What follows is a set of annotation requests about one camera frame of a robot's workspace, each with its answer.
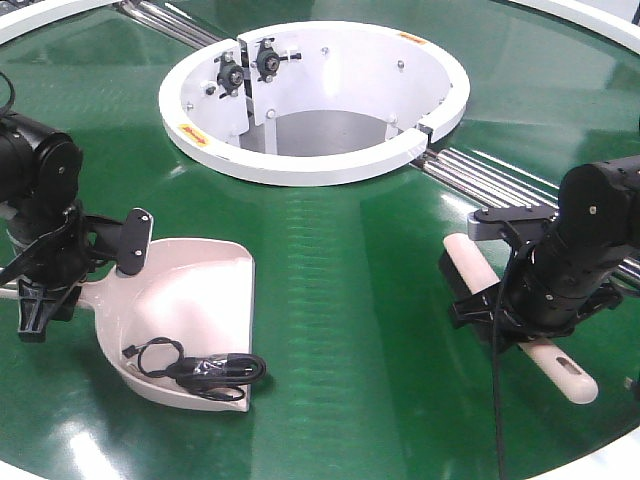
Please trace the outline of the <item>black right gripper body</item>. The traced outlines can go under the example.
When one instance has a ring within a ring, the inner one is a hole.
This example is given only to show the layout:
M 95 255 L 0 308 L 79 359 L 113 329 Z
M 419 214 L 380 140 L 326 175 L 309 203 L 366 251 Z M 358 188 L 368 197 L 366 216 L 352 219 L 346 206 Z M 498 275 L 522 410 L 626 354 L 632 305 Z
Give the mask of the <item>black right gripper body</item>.
M 503 277 L 503 299 L 518 340 L 568 336 L 622 294 L 609 281 L 623 260 L 623 245 L 567 241 L 550 227 L 517 254 Z

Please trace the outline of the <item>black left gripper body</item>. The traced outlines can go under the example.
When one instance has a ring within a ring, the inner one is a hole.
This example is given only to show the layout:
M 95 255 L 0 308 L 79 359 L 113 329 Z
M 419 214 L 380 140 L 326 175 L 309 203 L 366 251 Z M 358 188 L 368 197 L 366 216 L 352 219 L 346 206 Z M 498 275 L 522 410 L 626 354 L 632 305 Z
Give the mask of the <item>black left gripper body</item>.
M 83 281 L 96 269 L 117 258 L 121 221 L 88 214 L 74 201 L 62 213 L 62 223 L 29 244 L 16 238 L 14 259 L 1 269 L 1 284 L 20 277 L 50 289 Z

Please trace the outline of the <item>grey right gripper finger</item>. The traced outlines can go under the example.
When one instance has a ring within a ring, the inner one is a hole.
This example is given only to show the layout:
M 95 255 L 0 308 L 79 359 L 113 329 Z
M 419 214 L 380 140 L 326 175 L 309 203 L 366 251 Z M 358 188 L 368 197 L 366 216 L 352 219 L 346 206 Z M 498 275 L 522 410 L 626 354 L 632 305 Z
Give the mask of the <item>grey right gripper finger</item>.
M 483 207 L 467 216 L 467 234 L 471 240 L 501 239 L 507 227 L 522 241 L 538 240 L 554 218 L 556 210 L 550 206 Z

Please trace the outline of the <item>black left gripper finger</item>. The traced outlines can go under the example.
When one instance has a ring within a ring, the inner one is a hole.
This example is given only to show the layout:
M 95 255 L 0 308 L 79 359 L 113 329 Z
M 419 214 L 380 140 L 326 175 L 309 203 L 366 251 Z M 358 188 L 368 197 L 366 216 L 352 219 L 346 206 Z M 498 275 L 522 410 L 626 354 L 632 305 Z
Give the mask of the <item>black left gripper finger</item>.
M 120 229 L 116 267 L 128 276 L 143 269 L 152 236 L 153 216 L 142 208 L 133 208 Z
M 22 342 L 44 342 L 51 321 L 71 320 L 80 293 L 79 285 L 49 289 L 44 285 L 19 280 L 19 339 Z

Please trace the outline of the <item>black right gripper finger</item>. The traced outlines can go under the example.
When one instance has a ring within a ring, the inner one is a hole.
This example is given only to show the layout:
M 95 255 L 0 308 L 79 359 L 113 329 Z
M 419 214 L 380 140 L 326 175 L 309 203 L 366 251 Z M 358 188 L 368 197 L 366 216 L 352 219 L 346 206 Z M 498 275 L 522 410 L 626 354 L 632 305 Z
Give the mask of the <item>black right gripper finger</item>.
M 450 309 L 454 329 L 470 326 L 478 339 L 499 354 L 517 343 L 512 318 L 503 299 L 500 282 L 457 300 Z

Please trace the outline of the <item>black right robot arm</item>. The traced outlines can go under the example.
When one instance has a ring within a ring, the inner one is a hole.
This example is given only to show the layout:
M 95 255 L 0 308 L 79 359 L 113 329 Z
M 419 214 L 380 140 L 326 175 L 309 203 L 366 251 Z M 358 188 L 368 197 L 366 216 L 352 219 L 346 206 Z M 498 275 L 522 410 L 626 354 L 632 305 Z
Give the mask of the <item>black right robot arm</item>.
M 453 326 L 473 325 L 501 350 L 569 336 L 623 299 L 610 276 L 639 250 L 639 158 L 571 169 L 557 208 L 485 208 L 470 218 L 472 239 L 503 240 L 511 255 L 501 280 L 452 305 Z

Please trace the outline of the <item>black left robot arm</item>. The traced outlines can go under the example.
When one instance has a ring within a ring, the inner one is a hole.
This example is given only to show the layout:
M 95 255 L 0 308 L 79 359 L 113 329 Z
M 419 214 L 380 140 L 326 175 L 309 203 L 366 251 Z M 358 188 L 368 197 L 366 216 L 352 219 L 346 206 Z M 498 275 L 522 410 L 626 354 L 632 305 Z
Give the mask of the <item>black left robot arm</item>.
M 112 262 L 141 272 L 153 219 L 134 208 L 119 221 L 85 211 L 78 198 L 83 153 L 72 137 L 1 106 L 1 216 L 14 257 L 1 283 L 16 283 L 21 341 L 41 343 L 53 321 L 71 319 L 87 276 Z

